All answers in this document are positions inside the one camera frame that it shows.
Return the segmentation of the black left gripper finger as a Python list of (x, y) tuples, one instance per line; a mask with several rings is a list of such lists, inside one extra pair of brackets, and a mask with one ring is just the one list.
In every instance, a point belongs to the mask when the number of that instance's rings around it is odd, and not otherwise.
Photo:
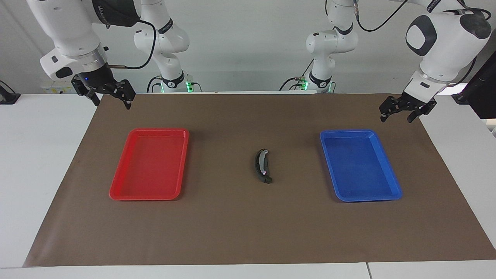
[(413, 110), (407, 117), (408, 123), (412, 123), (416, 118), (422, 115), (428, 115), (430, 113), (429, 108), (417, 108)]
[(393, 114), (401, 112), (400, 103), (402, 102), (402, 97), (388, 96), (386, 100), (379, 106), (380, 120), (381, 122), (386, 122), (387, 119)]

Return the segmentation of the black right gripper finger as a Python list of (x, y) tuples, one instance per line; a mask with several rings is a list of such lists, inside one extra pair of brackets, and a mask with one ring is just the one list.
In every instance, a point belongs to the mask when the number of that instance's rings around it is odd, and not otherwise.
[(88, 90), (87, 88), (84, 88), (83, 90), (80, 90), (79, 96), (84, 96), (87, 99), (91, 100), (96, 107), (100, 105), (101, 100), (94, 89)]
[(131, 83), (127, 79), (124, 79), (122, 81), (116, 81), (113, 86), (115, 88), (113, 89), (112, 96), (122, 101), (126, 110), (130, 110), (136, 96)]

